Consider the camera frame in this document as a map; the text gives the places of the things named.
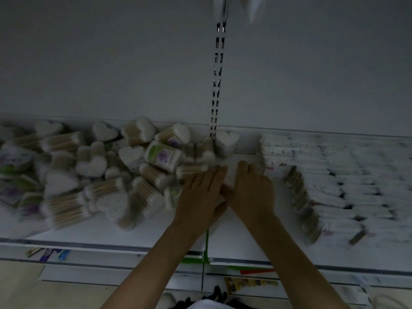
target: forearm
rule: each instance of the forearm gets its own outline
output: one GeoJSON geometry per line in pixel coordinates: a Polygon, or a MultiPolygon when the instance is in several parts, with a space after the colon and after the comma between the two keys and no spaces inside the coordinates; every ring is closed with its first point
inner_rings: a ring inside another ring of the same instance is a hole
{"type": "Polygon", "coordinates": [[[294,308],[348,308],[274,214],[245,223],[274,266],[294,308]]]}
{"type": "Polygon", "coordinates": [[[102,309],[152,309],[196,238],[169,226],[150,252],[110,296],[102,309]]]}

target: hand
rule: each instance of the hand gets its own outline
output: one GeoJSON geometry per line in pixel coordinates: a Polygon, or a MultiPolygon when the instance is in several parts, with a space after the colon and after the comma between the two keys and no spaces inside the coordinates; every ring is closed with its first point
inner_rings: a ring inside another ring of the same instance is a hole
{"type": "Polygon", "coordinates": [[[226,166],[216,167],[187,179],[172,224],[195,239],[206,232],[226,211],[226,203],[216,206],[226,172],[226,166]]]}
{"type": "Polygon", "coordinates": [[[262,214],[273,214],[273,183],[268,177],[256,174],[254,164],[238,162],[234,191],[223,187],[221,194],[246,227],[258,222],[262,214]]]}

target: white shirt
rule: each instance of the white shirt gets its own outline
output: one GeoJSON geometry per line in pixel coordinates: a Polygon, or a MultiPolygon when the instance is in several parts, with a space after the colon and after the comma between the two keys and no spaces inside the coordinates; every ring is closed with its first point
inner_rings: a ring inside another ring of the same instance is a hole
{"type": "Polygon", "coordinates": [[[230,306],[212,301],[210,299],[203,299],[195,302],[188,309],[233,309],[230,306]]]}

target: perforated metal strip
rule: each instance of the perforated metal strip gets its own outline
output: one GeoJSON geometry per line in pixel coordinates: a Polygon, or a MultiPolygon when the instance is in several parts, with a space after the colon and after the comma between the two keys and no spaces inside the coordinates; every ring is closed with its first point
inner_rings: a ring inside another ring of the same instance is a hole
{"type": "Polygon", "coordinates": [[[224,61],[224,49],[226,46],[226,21],[227,7],[224,10],[224,16],[216,23],[216,39],[215,39],[215,55],[214,55],[214,73],[213,73],[213,93],[212,93],[212,109],[210,121],[210,136],[215,136],[218,125],[220,88],[222,86],[222,73],[224,61]]]}

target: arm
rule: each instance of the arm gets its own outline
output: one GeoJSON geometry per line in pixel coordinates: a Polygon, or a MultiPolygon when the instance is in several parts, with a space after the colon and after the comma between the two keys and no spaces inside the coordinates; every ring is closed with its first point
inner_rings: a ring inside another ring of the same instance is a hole
{"type": "Polygon", "coordinates": [[[234,192],[224,196],[269,258],[294,308],[348,308],[275,216],[269,178],[240,161],[234,192]]]}
{"type": "Polygon", "coordinates": [[[216,168],[186,180],[172,224],[101,309],[156,307],[190,247],[226,210],[226,204],[216,207],[226,171],[216,168]]]}

